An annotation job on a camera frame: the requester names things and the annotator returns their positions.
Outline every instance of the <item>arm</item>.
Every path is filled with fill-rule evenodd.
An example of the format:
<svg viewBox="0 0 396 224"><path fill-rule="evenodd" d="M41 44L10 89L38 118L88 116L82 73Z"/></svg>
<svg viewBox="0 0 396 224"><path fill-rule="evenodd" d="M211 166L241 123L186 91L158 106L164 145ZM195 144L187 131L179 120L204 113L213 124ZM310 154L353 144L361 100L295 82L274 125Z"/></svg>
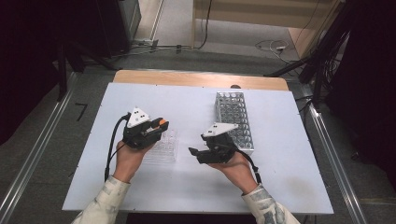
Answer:
<svg viewBox="0 0 396 224"><path fill-rule="evenodd" d="M88 204L73 224L78 223L114 223L119 208L131 186L130 181L142 163L143 157L154 145L142 150L132 149L119 142L117 148L117 165L96 198Z"/></svg>
<svg viewBox="0 0 396 224"><path fill-rule="evenodd" d="M227 163L213 163L209 166L222 171L227 178L243 192L242 199L247 204L258 224L296 224L299 221L291 212L258 185L251 174L248 161L235 152Z"/></svg>

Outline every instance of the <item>hand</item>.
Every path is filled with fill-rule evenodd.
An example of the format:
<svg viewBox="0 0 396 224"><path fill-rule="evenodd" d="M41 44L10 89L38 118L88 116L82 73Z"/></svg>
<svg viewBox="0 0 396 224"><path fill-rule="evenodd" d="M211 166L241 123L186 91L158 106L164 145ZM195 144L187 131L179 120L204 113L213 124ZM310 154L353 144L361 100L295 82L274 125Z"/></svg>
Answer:
<svg viewBox="0 0 396 224"><path fill-rule="evenodd" d="M251 174L248 160L239 152L235 152L227 163L211 163L208 165L222 171L244 194L249 194L258 186Z"/></svg>
<svg viewBox="0 0 396 224"><path fill-rule="evenodd" d="M144 149L136 149L119 141L117 148L120 150L117 152L117 165L113 177L124 183L129 183L142 163L146 152L152 147L154 147L154 144Z"/></svg>

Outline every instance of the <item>white tabletop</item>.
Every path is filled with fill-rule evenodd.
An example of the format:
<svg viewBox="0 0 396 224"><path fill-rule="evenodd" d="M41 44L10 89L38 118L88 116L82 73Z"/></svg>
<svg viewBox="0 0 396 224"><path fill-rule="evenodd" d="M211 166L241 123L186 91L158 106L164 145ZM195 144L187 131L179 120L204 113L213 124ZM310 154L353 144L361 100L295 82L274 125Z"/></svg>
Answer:
<svg viewBox="0 0 396 224"><path fill-rule="evenodd" d="M82 210L104 184L111 134L117 120L139 106L177 130L177 159L144 161L120 210L169 213L248 213L241 191L219 171L199 164L188 147L207 149L200 134L215 121L219 88L110 83L81 155L63 210ZM252 154L262 183L292 213L332 214L298 109L290 91L245 94ZM121 139L121 124L116 139ZM114 172L115 160L110 166Z"/></svg>

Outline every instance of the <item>sleeve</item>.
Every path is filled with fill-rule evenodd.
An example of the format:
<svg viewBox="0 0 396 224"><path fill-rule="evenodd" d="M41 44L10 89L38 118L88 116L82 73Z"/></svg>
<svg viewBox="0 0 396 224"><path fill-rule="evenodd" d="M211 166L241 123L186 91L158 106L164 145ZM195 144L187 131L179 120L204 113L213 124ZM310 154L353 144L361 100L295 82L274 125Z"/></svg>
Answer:
<svg viewBox="0 0 396 224"><path fill-rule="evenodd" d="M110 176L96 198L72 223L114 223L130 186Z"/></svg>
<svg viewBox="0 0 396 224"><path fill-rule="evenodd" d="M300 223L282 204L277 203L267 190L259 185L247 195L242 195L257 224Z"/></svg>

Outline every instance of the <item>person's right hand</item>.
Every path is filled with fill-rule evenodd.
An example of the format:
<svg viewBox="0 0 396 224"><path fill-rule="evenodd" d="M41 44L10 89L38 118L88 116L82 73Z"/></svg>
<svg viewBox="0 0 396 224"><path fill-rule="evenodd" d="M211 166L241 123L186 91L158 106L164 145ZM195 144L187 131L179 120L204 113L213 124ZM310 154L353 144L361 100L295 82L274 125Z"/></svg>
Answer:
<svg viewBox="0 0 396 224"><path fill-rule="evenodd" d="M244 194L249 194L258 186L250 171L248 160L239 152L235 152L227 163L211 163L208 165L222 171Z"/></svg>

